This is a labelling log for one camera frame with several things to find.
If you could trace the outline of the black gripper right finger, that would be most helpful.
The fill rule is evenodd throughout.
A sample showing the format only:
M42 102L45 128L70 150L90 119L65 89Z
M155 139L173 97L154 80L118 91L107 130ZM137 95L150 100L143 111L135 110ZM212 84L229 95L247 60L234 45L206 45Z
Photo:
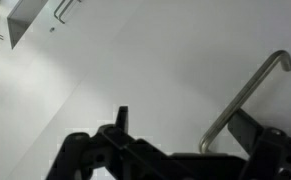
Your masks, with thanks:
M249 158L239 180L291 180L291 137L262 126L244 110L237 110L228 130Z

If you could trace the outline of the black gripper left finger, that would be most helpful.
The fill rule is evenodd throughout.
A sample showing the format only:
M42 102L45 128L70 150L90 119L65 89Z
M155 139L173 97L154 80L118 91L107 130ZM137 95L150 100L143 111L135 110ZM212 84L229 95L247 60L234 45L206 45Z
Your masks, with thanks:
M127 106L119 108L115 124L102 134L112 153L106 168L119 180L172 180L172 160L144 139L128 134Z

